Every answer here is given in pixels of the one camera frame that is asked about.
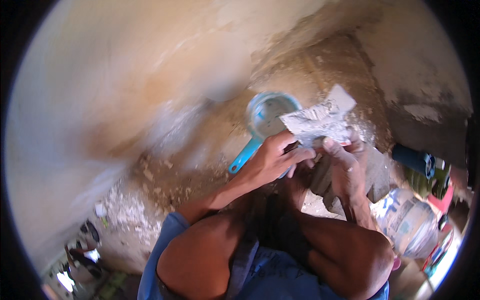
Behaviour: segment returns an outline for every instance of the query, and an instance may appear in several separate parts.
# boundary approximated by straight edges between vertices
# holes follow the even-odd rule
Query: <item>concrete floor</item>
[[[193,197],[202,197],[228,181],[228,165],[248,142],[244,111],[257,93],[283,91],[304,107],[321,101],[335,83],[356,99],[348,115],[363,140],[388,152],[392,139],[375,81],[352,36],[337,35],[285,56],[251,82],[238,97],[209,102],[183,122],[162,144],[145,153],[102,200],[108,226],[91,220],[102,239],[99,249],[108,266],[142,272],[165,216]],[[343,219],[329,212],[320,196],[309,192],[302,210]]]

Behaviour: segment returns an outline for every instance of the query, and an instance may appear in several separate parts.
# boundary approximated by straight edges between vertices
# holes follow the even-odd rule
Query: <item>cup handle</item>
[[[257,136],[253,136],[247,145],[243,148],[243,150],[237,155],[237,157],[233,160],[231,165],[228,167],[228,171],[231,174],[237,173],[243,165],[247,162],[247,160],[253,155],[255,151],[263,144],[263,140],[261,140]]]

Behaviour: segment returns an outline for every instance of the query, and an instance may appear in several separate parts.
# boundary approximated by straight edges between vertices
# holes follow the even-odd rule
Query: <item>person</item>
[[[67,273],[69,277],[76,283],[90,283],[96,279],[102,277],[102,269],[98,266],[93,258],[96,258],[93,255],[93,252],[96,252],[95,245],[89,240],[86,240],[87,249],[82,249],[80,242],[77,242],[78,247],[68,249],[68,246],[65,245],[65,252],[67,253],[68,261],[68,270]]]
[[[364,143],[349,130],[351,145],[326,137],[316,149],[331,156],[332,188],[347,221],[301,212],[305,165],[312,167],[316,153],[286,152],[295,138],[283,131],[268,137],[225,186],[167,216],[138,299],[387,299],[394,254],[371,219]],[[278,180],[282,189],[266,201],[262,226],[248,204],[288,168]],[[235,199],[236,207],[222,210]]]

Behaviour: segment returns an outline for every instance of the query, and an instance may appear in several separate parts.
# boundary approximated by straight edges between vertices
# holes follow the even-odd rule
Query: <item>leg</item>
[[[221,298],[228,287],[230,260],[245,232],[243,215],[232,209],[210,216],[173,239],[156,269],[165,285],[188,299]]]
[[[299,170],[285,182],[289,207],[313,247],[309,266],[339,296],[364,300],[387,281],[393,265],[393,251],[379,232],[351,222],[314,217],[302,213],[308,187],[305,172]]]

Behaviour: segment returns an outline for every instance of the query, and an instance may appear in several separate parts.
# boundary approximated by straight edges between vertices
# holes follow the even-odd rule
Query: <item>red object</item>
[[[446,213],[448,210],[448,207],[450,206],[450,203],[452,202],[453,198],[453,186],[449,186],[447,189],[447,192],[445,193],[445,196],[442,200],[438,200],[437,197],[433,196],[432,194],[428,195],[428,201],[435,205],[438,209],[442,211],[442,213]]]

